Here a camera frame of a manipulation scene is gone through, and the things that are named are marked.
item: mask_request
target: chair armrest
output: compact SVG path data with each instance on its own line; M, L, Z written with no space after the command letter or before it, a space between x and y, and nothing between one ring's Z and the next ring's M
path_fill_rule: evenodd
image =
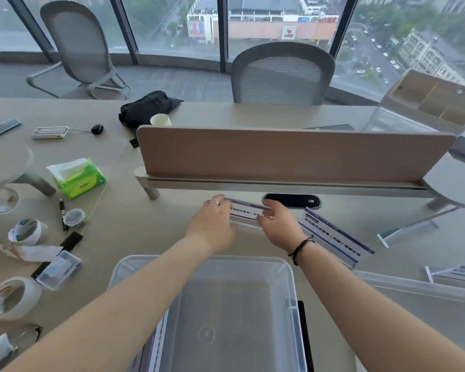
M115 75L115 66L112 66L112 68L110 69L110 72L108 72L102 78L93 82L91 85L87 87L86 91L88 92L88 95L93 99L100 100L99 98L95 96L95 94L93 94L93 90L95 89L95 87L98 87L105 81L108 81L109 79L111 79L114 75Z
M41 75L43 75L43 74L45 74L45 73L48 73L48 72L52 71L53 69L58 68L61 65L62 65L62 62L57 62L56 64L54 64L54 65L52 65L52 66L50 66L50 67L48 67L46 69L40 70L39 72L37 72L35 74L31 74L31 75L27 76L26 82L28 83L29 86L34 87L35 89L38 89L40 91L43 91L43 93L47 93L47 94L52 95L53 97L59 98L58 95L56 95L54 93L50 93L50 91L47 91L47 90L39 87L38 85L36 85L34 83L34 79L41 76Z

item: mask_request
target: gray mesh chair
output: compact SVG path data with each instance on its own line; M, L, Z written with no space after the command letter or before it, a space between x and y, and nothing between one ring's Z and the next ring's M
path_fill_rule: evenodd
M73 1L53 1L41 7L40 15L61 62L30 75L26 79L30 86L56 98L127 99L131 89L116 73L102 27L86 6ZM69 77L80 82L78 88L59 96L34 83L35 78L61 65Z
M334 59L296 42L257 45L232 62L235 103L320 105L334 74Z

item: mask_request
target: hand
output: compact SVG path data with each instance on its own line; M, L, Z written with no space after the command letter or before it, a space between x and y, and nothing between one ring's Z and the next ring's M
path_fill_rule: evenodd
M186 237L198 239L209 249L210 255L223 252L236 239L237 226L229 223L229 210L232 208L232 204L224 200L223 194L205 201L191 219Z
M267 199L263 200L263 203L271 209L264 210L264 216L257 217L257 222L273 245L284 249L288 254L292 253L307 236L286 206L279 201Z

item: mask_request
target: pen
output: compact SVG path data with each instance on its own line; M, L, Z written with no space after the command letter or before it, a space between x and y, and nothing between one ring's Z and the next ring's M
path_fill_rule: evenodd
M64 223L65 206L64 206L64 201L62 201L62 199L60 199L59 205L60 205L60 213L62 214L62 230L67 231L69 229L69 226L66 226Z

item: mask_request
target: tissue pack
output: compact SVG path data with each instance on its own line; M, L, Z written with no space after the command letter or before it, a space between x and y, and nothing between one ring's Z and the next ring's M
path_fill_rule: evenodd
M100 170L89 158L48 166L58 189L72 200L106 182Z

